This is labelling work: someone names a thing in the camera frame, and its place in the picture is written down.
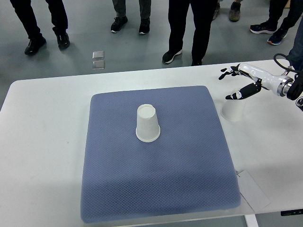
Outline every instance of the black cable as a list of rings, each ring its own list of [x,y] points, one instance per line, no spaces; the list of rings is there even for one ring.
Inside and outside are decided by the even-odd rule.
[[[290,63],[290,66],[292,66],[292,62],[290,61],[290,59],[288,59],[288,57],[285,55],[285,54],[282,54],[282,53],[276,53],[274,55],[274,61],[275,63],[277,63],[278,66],[280,66],[281,68],[285,69],[286,71],[290,71],[290,72],[294,72],[294,73],[300,73],[299,70],[293,70],[291,68],[288,68],[288,67],[285,67],[283,65],[280,64],[280,62],[278,62],[278,60],[276,59],[277,56],[282,56],[284,57],[286,60],[288,60],[288,62]]]

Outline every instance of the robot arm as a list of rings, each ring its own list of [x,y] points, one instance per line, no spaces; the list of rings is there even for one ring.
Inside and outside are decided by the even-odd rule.
[[[285,96],[291,86],[290,83],[293,81],[293,79],[286,74],[273,76],[267,71],[246,63],[231,66],[229,69],[223,69],[221,71],[225,71],[225,73],[222,74],[219,79],[223,79],[226,75],[231,74],[232,76],[243,75],[254,81],[254,83],[241,88],[237,93],[227,96],[226,99],[245,99],[258,93],[261,88],[271,90],[278,96]]]
[[[280,53],[277,53],[274,56],[275,62],[281,68],[285,69],[285,72],[280,76],[274,76],[267,71],[246,63],[231,66],[228,69],[222,69],[221,72],[224,73],[219,77],[219,80],[223,79],[226,75],[242,75],[254,81],[254,83],[241,88],[238,92],[226,96],[225,99],[245,99],[264,88],[266,90],[271,90],[277,96],[287,96],[290,100],[296,100],[303,92],[303,70],[298,71],[291,69],[290,60],[288,60],[290,62],[288,68],[281,65],[276,59],[278,55],[285,57],[287,60],[288,58]],[[287,75],[290,71],[296,73],[294,80]],[[296,105],[303,110],[303,97],[296,101]]]

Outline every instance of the blue cushion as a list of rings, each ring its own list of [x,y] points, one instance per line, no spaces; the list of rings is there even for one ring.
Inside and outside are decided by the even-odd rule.
[[[155,107],[161,134],[136,137],[137,108]],[[81,192],[86,223],[229,209],[240,192],[204,86],[94,95]]]

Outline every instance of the upside-down paper cup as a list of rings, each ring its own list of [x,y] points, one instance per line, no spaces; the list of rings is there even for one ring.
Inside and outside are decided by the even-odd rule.
[[[234,89],[231,95],[239,90],[240,88]],[[228,121],[239,121],[243,117],[245,105],[246,99],[226,100],[225,104],[221,108],[221,115]]]
[[[153,142],[160,136],[156,109],[151,104],[138,107],[136,135],[143,142]]]

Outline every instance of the gray concrete floor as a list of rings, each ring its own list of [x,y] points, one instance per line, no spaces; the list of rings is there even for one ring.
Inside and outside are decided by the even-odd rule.
[[[86,75],[107,72],[149,70],[190,66],[191,45],[194,32],[193,15],[188,11],[187,29],[182,55],[165,65],[162,55],[168,50],[169,23],[168,0],[153,0],[151,31],[139,35],[138,0],[128,0],[128,23],[117,34],[110,32],[115,12],[112,2],[96,0],[63,0],[69,19],[67,30],[71,45],[60,51],[53,34],[47,3],[32,0],[38,26],[47,45],[34,56],[24,55],[28,44],[26,32],[9,1],[0,1],[0,108],[12,82],[36,79]],[[211,37],[203,64],[258,61],[273,59],[274,54],[288,54],[294,44],[299,25],[288,31],[278,46],[267,43],[270,35],[253,34],[249,27],[268,19],[269,0],[245,0],[242,2],[241,19],[236,23],[228,20],[232,0],[221,2],[221,12],[212,23]],[[287,16],[288,9],[279,21]],[[93,70],[93,51],[105,52],[105,69]],[[260,227],[301,227],[303,215],[281,217],[280,213],[259,214]],[[244,217],[218,218],[201,221],[161,225],[162,227],[244,227]]]

